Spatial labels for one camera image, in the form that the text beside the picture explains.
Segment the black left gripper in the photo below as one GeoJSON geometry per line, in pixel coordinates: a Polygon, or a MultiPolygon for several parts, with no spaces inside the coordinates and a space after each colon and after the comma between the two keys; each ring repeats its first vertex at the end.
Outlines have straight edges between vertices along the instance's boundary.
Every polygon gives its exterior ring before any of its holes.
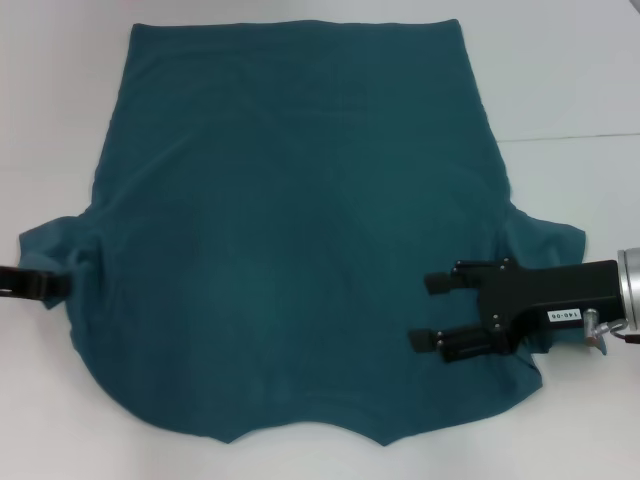
{"type": "Polygon", "coordinates": [[[68,275],[47,271],[30,270],[25,275],[21,269],[0,267],[0,292],[6,298],[25,298],[29,300],[49,300],[66,298],[71,293],[71,280],[68,275]]]}

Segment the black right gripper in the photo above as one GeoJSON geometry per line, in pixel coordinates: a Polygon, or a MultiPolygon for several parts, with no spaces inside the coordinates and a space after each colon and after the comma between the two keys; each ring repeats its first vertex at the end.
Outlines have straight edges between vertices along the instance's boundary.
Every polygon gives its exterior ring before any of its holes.
{"type": "Polygon", "coordinates": [[[511,355],[526,337],[584,326],[592,309],[601,323],[623,318],[618,265],[613,260],[546,269],[502,261],[457,261],[448,272],[424,276],[430,295],[478,289],[481,324],[449,329],[414,329],[416,353],[437,353],[443,361],[511,355]]]}

